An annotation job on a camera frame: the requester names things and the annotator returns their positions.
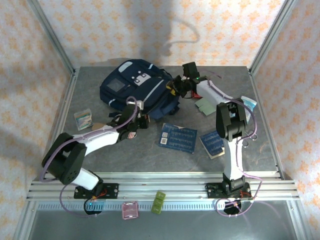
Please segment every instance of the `black mounting bracket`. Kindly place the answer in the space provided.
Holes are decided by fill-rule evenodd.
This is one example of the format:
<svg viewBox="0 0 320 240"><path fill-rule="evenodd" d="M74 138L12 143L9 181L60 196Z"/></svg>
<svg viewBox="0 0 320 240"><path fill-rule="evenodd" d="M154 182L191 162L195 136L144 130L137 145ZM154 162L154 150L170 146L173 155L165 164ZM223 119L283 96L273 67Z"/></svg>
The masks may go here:
<svg viewBox="0 0 320 240"><path fill-rule="evenodd" d="M229 184L223 180L222 182L209 182L205 185L206 194L208 199L229 199L234 198L233 202L237 203L237 207L226 205L224 207L224 212L228 215L236 215L240 212L242 203L242 198L251 198L251 189L248 182L244 182L244 177L232 180L231 182L243 182L243 185L235 190L230 191Z"/></svg>
<svg viewBox="0 0 320 240"><path fill-rule="evenodd" d="M99 199L117 199L119 193L118 183L98 183L93 190L87 190L82 186L77 186L74 190L75 199L91 199L98 196L101 192L106 191L106 195L100 196Z"/></svg>

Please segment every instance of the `patterned wall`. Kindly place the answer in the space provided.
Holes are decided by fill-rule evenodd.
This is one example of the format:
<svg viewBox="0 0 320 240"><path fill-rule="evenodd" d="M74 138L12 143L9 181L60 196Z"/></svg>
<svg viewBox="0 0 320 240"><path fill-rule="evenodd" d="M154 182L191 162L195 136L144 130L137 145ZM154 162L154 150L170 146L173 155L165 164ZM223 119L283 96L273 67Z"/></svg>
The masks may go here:
<svg viewBox="0 0 320 240"><path fill-rule="evenodd" d="M277 151L320 233L320 1L300 0L255 77Z"/></svg>
<svg viewBox="0 0 320 240"><path fill-rule="evenodd" d="M0 239L12 239L70 75L26 0L0 4Z"/></svg>
<svg viewBox="0 0 320 240"><path fill-rule="evenodd" d="M250 66L285 0L39 0L78 68L119 58Z"/></svg>

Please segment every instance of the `gray table surface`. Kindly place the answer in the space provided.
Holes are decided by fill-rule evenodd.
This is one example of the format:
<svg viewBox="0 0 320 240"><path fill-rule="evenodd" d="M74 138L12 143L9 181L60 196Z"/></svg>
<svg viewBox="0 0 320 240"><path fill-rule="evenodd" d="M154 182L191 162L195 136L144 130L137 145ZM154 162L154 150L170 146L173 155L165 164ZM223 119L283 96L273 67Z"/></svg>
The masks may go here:
<svg viewBox="0 0 320 240"><path fill-rule="evenodd" d="M77 130L74 113L90 108L94 123L107 123L109 113L114 109L100 100L99 87L114 67L81 67L68 110L64 132L83 134L87 128ZM180 66L167 66L173 76L182 75ZM246 96L256 100L254 90L245 66L200 66L201 75L210 76L213 83L223 92L238 98ZM206 70L219 74L222 79ZM87 155L83 167L94 172L223 172L225 157L210 159L199 136L215 129L216 113L205 116L195 106L194 99L180 99L180 110L174 116L151 120L148 129L141 129L134 139L100 148ZM257 119L257 140L249 141L249 147L242 150L245 171L276 171L271 145L258 105L254 108ZM163 123L197 130L193 154L158 146ZM253 128L250 120L248 129Z"/></svg>

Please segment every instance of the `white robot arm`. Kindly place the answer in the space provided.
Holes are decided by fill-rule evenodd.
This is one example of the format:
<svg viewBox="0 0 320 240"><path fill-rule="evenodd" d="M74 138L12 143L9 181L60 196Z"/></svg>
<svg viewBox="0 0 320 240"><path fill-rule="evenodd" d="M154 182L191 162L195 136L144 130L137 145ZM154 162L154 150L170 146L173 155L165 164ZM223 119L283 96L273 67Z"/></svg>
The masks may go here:
<svg viewBox="0 0 320 240"><path fill-rule="evenodd" d="M42 161L40 181L47 181L44 177L48 171L64 185L74 184L83 188L88 193L84 198L98 196L103 189L103 181L93 172L82 168L85 156L126 139L137 129L148 128L149 121L141 113L142 109L142 101L127 101L122 114L98 130L77 135L61 133Z"/></svg>
<svg viewBox="0 0 320 240"><path fill-rule="evenodd" d="M223 182L218 188L223 192L223 197L234 196L248 186L242 165L242 138L247 126L245 108L241 105L243 101L226 95L206 76L200 76L195 62L182 66L183 78L178 75L167 84L167 88L171 94L181 97L188 91L194 91L216 105L216 130L223 140L225 150Z"/></svg>
<svg viewBox="0 0 320 240"><path fill-rule="evenodd" d="M216 106L220 103L230 102L233 97L226 95L219 88L217 88L211 80L201 81L196 85L196 92L201 97L208 100L212 105ZM223 138L224 151L225 151L225 165L224 174L230 180L240 179L243 175L242 165L242 142L241 137L236 137L232 141Z"/></svg>

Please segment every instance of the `blue card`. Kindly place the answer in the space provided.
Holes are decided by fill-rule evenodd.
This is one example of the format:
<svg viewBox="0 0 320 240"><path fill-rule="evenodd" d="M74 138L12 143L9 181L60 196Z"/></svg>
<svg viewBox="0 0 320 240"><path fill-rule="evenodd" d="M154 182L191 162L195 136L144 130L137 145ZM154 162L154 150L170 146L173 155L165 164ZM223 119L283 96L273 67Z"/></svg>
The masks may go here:
<svg viewBox="0 0 320 240"><path fill-rule="evenodd" d="M164 123L158 145L193 154L196 139L197 130Z"/></svg>
<svg viewBox="0 0 320 240"><path fill-rule="evenodd" d="M201 136L200 140L211 159L225 154L224 142L217 131Z"/></svg>

